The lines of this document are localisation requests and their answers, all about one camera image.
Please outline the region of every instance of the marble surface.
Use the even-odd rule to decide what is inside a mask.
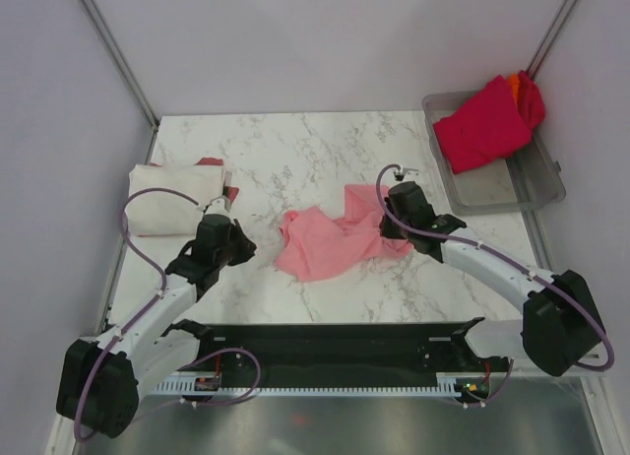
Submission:
[[[193,164],[200,157],[225,159],[232,185],[240,188],[232,215],[258,251],[250,262],[224,269],[219,283],[182,317],[204,323],[341,323],[520,315],[473,278],[417,253],[398,262],[369,260],[342,276],[311,284],[298,283],[274,267],[283,248],[278,226],[285,211],[317,205],[338,217],[344,185],[373,184],[387,163],[418,168],[435,211],[450,212],[422,112],[165,117],[152,162]],[[520,214],[465,220],[486,242],[535,262]],[[135,238],[162,266],[187,239]],[[127,252],[110,322],[119,322],[157,282],[155,271]]]

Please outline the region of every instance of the pink towel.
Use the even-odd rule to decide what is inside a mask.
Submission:
[[[386,196],[389,189],[381,188]],[[276,266],[301,282],[326,280],[355,263],[374,257],[400,259],[413,250],[406,240],[382,238],[379,224],[383,210],[376,186],[348,185],[346,211],[331,220],[318,207],[284,214],[281,233],[284,251]]]

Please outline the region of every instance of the transparent plastic bin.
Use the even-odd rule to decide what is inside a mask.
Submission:
[[[537,131],[532,141],[512,157],[453,174],[442,155],[433,124],[453,114],[474,94],[437,94],[422,101],[431,152],[453,213],[472,216],[531,211],[564,199],[566,189],[558,174],[559,167],[549,157]]]

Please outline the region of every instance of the light gray wall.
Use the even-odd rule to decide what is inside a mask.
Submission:
[[[75,0],[0,0],[0,453],[42,453],[148,125]]]
[[[542,135],[560,161],[564,202],[541,212],[558,268],[588,280],[617,350],[610,378],[630,423],[630,13],[583,0],[537,80]]]
[[[159,115],[421,108],[527,67],[561,0],[96,0]]]

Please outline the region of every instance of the red cloth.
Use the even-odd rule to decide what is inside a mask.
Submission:
[[[530,130],[534,130],[544,119],[544,102],[538,86],[525,73],[519,73],[519,113]]]
[[[455,174],[507,158],[532,138],[502,76],[490,81],[453,115],[436,122],[434,128]]]

